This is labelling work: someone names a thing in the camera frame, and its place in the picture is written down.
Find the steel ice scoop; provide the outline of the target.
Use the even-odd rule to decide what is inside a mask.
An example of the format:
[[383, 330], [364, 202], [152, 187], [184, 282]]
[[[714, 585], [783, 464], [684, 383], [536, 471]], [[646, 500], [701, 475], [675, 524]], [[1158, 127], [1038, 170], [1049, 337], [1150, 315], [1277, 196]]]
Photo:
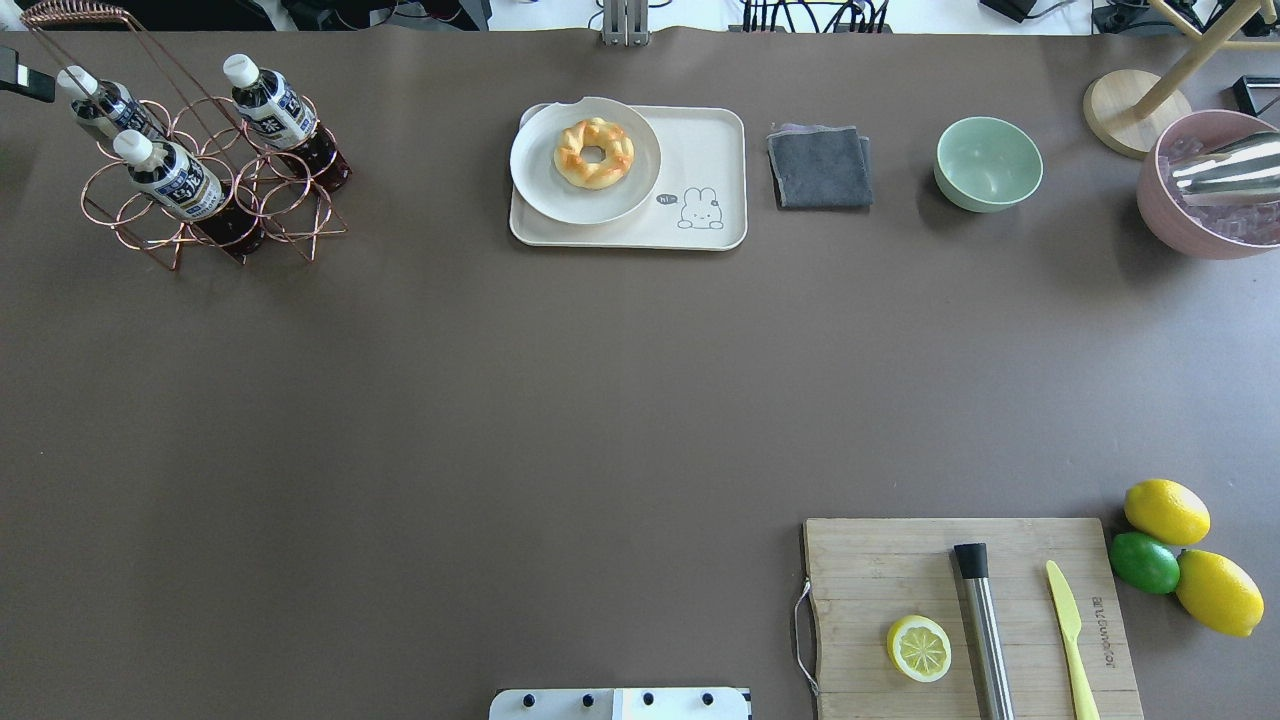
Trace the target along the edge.
[[1189, 206], [1279, 200], [1279, 132], [1262, 131], [1172, 164], [1170, 178]]

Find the green lime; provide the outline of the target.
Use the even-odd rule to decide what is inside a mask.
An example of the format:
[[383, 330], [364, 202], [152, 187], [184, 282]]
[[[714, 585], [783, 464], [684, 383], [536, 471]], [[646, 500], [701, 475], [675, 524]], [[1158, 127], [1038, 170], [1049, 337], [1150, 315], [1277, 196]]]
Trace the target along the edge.
[[1155, 537], [1137, 530], [1112, 538], [1108, 561], [1119, 579], [1148, 594], [1170, 594], [1181, 579], [1175, 553]]

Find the white round plate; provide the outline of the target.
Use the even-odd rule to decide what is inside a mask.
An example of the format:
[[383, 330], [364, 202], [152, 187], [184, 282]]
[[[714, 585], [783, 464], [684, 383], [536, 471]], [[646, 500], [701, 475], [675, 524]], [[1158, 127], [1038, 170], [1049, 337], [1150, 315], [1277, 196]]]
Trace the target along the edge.
[[[605, 190], [581, 190], [564, 181], [552, 160], [561, 132], [599, 117], [626, 131], [636, 151], [630, 173]], [[612, 222], [637, 208], [657, 183], [660, 143], [648, 120], [632, 108], [605, 97], [552, 104], [518, 131], [509, 155], [516, 190], [541, 214], [570, 224]]]

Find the whole lemon lower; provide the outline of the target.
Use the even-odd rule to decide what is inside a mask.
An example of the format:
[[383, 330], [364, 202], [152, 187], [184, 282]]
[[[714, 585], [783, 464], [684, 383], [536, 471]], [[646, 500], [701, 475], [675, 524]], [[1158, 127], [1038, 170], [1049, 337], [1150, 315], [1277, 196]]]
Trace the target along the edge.
[[1265, 598], [1252, 577], [1230, 559], [1203, 550], [1178, 556], [1180, 605], [1201, 624], [1225, 635], [1248, 637], [1265, 615]]

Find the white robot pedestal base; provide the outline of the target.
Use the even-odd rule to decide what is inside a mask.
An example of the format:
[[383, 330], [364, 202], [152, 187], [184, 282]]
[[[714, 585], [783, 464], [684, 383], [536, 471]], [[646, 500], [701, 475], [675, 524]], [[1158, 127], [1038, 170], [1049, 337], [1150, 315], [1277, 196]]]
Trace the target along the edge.
[[489, 719], [751, 719], [750, 691], [727, 685], [506, 689]]

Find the tea bottle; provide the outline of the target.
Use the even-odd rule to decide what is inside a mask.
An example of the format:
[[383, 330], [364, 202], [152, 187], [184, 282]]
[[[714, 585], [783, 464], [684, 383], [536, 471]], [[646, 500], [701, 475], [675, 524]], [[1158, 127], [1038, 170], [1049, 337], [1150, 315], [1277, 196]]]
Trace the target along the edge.
[[305, 97], [278, 70], [259, 67], [244, 54], [223, 63], [236, 110], [262, 143], [276, 151], [289, 173], [311, 178], [328, 192], [343, 187], [351, 176], [328, 128]]
[[166, 138], [165, 123], [124, 85], [96, 79], [78, 65], [59, 70], [56, 83], [70, 99], [76, 122], [95, 142], [109, 146], [125, 129], [134, 129], [150, 140]]
[[264, 232], [259, 219], [234, 200], [229, 183], [180, 145], [150, 140], [134, 129], [120, 132], [111, 145], [133, 186], [202, 237], [238, 258], [260, 247]]

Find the wooden cutting board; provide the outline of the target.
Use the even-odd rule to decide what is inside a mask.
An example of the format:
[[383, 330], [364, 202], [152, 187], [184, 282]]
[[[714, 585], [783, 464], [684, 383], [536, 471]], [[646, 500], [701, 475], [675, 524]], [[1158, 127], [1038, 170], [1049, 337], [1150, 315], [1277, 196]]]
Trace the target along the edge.
[[[822, 719], [982, 719], [954, 547], [984, 543], [1012, 707], [1019, 719], [1071, 719], [1068, 662], [1044, 566], [1055, 561], [1083, 626], [1082, 661], [1100, 715], [1144, 715], [1123, 614], [1093, 518], [823, 519], [804, 525]], [[932, 683], [890, 661], [887, 634], [909, 614], [937, 621], [954, 661]]]

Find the pink ice bowl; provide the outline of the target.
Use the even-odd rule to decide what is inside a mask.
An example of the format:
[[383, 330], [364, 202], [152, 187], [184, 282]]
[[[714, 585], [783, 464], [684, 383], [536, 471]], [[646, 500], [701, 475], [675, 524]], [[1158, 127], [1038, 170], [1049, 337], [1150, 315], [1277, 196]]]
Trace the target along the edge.
[[1169, 179], [1169, 161], [1196, 147], [1211, 149], [1247, 135], [1274, 131], [1258, 118], [1230, 110], [1194, 111], [1158, 137], [1140, 168], [1137, 206], [1151, 232], [1169, 247], [1193, 258], [1230, 260], [1277, 249], [1277, 204], [1258, 210], [1193, 208], [1179, 199]]

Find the yellow plastic knife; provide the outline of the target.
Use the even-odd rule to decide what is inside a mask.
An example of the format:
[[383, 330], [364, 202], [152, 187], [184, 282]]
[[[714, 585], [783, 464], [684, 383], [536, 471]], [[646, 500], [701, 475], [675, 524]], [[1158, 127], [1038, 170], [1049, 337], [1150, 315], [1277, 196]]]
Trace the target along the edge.
[[1044, 571], [1068, 665], [1075, 719], [1101, 719], [1078, 644], [1083, 623], [1073, 589], [1061, 568], [1053, 560], [1044, 564]]

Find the half lemon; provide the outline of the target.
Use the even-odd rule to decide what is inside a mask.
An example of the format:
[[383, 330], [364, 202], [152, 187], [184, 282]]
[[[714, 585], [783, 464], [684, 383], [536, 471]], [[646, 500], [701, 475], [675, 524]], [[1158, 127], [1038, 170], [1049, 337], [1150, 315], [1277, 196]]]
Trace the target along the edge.
[[902, 675], [920, 683], [942, 679], [952, 662], [946, 630], [934, 620], [911, 614], [893, 621], [886, 635], [890, 662]]

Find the cream rabbit tray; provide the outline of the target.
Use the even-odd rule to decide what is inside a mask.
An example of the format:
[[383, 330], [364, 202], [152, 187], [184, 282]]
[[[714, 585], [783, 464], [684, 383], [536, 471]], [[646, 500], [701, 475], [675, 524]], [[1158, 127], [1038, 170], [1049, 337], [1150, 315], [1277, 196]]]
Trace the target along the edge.
[[[564, 102], [529, 108], [520, 129], [552, 104]], [[737, 247], [748, 233], [741, 119], [723, 108], [627, 106], [649, 122], [660, 143], [655, 186], [641, 204], [612, 222], [570, 224], [534, 209], [515, 187], [509, 211], [513, 236], [531, 246], [705, 251]]]

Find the whole lemon upper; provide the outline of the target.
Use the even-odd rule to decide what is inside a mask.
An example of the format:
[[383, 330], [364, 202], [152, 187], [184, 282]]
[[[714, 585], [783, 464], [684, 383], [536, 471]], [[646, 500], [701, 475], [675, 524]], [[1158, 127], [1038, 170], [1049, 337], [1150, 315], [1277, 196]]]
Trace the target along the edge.
[[1126, 520], [1137, 530], [1165, 544], [1190, 546], [1211, 530], [1210, 510], [1188, 487], [1152, 478], [1132, 486], [1124, 500]]

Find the steel muddler black tip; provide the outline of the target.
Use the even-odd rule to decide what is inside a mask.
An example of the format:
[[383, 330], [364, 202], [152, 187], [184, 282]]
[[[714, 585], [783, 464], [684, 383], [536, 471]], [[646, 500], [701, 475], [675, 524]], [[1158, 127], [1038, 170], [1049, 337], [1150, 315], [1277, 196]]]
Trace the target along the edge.
[[975, 653], [975, 683], [987, 719], [1015, 719], [1012, 692], [998, 630], [986, 543], [954, 546], [970, 609], [969, 641]]

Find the grey folded cloth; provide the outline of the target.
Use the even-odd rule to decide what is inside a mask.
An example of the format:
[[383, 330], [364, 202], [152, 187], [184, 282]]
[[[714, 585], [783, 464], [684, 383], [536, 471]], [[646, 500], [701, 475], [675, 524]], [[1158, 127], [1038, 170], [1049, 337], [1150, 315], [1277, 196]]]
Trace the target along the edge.
[[765, 142], [782, 209], [856, 209], [874, 202], [870, 140], [856, 127], [785, 123]]

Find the wooden stand with round base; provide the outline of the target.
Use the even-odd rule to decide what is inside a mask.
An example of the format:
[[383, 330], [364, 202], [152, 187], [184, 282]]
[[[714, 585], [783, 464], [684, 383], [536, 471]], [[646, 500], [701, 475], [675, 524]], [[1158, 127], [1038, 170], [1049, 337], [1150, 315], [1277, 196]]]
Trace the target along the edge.
[[1166, 128], [1192, 113], [1180, 87], [1213, 54], [1224, 49], [1277, 47], [1275, 42], [1234, 38], [1253, 15], [1275, 23], [1277, 10], [1274, 1], [1235, 1], [1207, 31], [1198, 31], [1169, 1], [1152, 1], [1149, 5], [1190, 40], [1187, 53], [1164, 76], [1134, 69], [1110, 72], [1088, 86], [1083, 102], [1085, 122], [1098, 140], [1114, 151], [1139, 160], [1153, 150]]

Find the green bowl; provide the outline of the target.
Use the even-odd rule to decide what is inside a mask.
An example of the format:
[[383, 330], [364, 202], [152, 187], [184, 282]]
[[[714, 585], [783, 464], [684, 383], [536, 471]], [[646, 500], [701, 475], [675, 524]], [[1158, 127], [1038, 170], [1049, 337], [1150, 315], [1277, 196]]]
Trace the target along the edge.
[[1030, 197], [1041, 186], [1039, 149], [1016, 126], [993, 117], [968, 117], [940, 136], [934, 182], [956, 206], [995, 213]]

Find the whole lemon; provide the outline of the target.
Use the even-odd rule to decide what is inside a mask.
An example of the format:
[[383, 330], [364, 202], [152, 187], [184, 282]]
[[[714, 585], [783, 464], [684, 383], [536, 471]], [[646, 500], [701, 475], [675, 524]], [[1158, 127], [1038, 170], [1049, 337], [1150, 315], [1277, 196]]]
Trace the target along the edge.
[[1180, 605], [1201, 624], [1225, 635], [1248, 637], [1265, 615], [1265, 598], [1252, 577], [1230, 559], [1203, 550], [1178, 556]]
[[1190, 546], [1211, 530], [1210, 510], [1188, 487], [1152, 478], [1132, 486], [1124, 500], [1126, 520], [1137, 530], [1165, 544]]

